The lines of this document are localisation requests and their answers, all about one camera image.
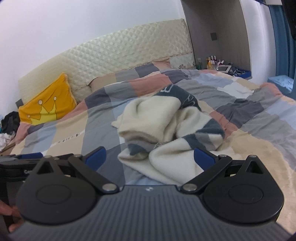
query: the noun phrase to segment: quilted headboard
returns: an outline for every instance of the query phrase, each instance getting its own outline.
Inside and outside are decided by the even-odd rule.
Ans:
[[[192,52],[184,19],[144,24],[98,37],[51,58],[22,77],[19,89],[25,104],[65,72],[80,101],[91,93],[88,84],[96,77]]]

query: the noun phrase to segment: teal curtain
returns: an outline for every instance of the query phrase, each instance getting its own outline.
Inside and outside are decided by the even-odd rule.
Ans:
[[[296,80],[296,41],[292,38],[283,6],[269,6],[276,42],[276,75]],[[296,93],[296,82],[293,93]]]

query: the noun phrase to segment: bed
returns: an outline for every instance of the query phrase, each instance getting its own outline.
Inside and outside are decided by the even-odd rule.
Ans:
[[[296,231],[296,101],[271,83],[258,86],[216,71],[195,70],[184,20],[118,31],[50,59],[20,79],[23,102],[62,72],[79,104],[57,121],[21,123],[12,154],[84,155],[104,146],[107,159],[98,173],[119,186],[161,184],[118,160],[126,144],[111,122],[132,100],[173,83],[194,95],[202,111],[225,130],[224,142],[214,154],[233,159],[254,154],[263,161],[285,196],[277,222]],[[92,80],[107,75],[112,81],[92,92]]]

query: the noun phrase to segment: human hand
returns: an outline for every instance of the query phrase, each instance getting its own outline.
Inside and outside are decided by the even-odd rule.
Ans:
[[[0,200],[0,215],[13,216],[13,217],[19,218],[19,220],[16,223],[9,226],[8,231],[10,233],[23,224],[23,220],[21,219],[21,215],[17,207],[16,206],[10,207],[4,202],[2,202],[1,200]]]

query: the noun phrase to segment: gray wood panel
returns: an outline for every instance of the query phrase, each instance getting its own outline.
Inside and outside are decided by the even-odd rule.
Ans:
[[[239,0],[181,0],[195,58],[209,55],[250,70],[247,28]],[[210,33],[218,40],[212,41]]]

